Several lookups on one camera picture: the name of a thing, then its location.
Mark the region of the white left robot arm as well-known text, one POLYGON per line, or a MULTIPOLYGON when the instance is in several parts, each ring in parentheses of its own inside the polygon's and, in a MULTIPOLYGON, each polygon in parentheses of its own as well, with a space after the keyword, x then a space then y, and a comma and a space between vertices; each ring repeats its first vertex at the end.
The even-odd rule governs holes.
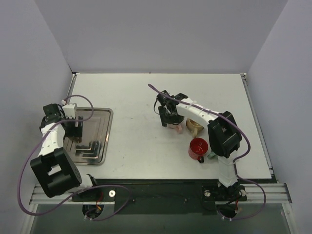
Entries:
POLYGON ((43 107, 45 116, 39 127, 43 143, 30 166, 49 198, 83 190, 83 195, 94 201, 100 195, 96 179, 90 174, 81 175, 63 146, 66 138, 82 139, 84 117, 78 116, 76 110, 75 103, 53 103, 43 107))

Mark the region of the cream mug with blue drips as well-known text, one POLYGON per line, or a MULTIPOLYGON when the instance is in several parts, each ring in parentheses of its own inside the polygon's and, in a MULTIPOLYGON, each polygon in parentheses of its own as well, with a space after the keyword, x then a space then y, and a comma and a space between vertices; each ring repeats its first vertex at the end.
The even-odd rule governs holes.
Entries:
POLYGON ((188 131, 191 133, 193 138, 197 137, 198 134, 201 133, 204 129, 203 126, 201 126, 200 124, 189 118, 187 118, 186 120, 186 127, 188 131))

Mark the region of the teal green mug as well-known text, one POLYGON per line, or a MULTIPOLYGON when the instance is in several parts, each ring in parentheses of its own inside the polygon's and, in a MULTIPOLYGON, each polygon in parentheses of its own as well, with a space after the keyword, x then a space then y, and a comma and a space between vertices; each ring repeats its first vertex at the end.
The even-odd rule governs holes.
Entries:
POLYGON ((208 155, 207 155, 207 158, 208 159, 213 159, 214 157, 216 157, 216 153, 211 151, 208 155))

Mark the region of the red mug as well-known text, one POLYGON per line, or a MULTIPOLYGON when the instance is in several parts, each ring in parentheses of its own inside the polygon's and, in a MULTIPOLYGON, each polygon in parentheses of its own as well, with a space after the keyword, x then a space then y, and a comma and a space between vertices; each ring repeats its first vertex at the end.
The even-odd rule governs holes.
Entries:
POLYGON ((199 163, 204 163, 204 156, 208 152, 209 145, 206 140, 196 137, 189 144, 188 154, 190 158, 197 160, 199 163))

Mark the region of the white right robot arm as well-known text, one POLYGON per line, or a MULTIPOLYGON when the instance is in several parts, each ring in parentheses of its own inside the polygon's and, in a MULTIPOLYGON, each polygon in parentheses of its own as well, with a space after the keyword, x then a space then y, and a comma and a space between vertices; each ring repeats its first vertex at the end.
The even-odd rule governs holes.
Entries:
POLYGON ((222 199, 238 197, 239 178, 235 165, 234 152, 240 147, 245 136, 237 127, 232 113, 216 113, 191 102, 188 96, 180 93, 169 96, 160 92, 156 100, 160 103, 158 114, 163 127, 180 126, 185 118, 195 121, 208 131, 209 145, 218 156, 219 178, 218 195, 222 199))

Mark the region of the pink mug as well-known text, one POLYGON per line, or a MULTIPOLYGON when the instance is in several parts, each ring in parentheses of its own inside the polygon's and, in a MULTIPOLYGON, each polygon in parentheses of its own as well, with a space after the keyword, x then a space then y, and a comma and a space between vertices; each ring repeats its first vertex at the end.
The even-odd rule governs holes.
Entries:
POLYGON ((167 125, 170 129, 174 129, 178 134, 181 134, 182 131, 183 131, 183 128, 182 128, 182 124, 179 123, 179 124, 168 124, 167 125))

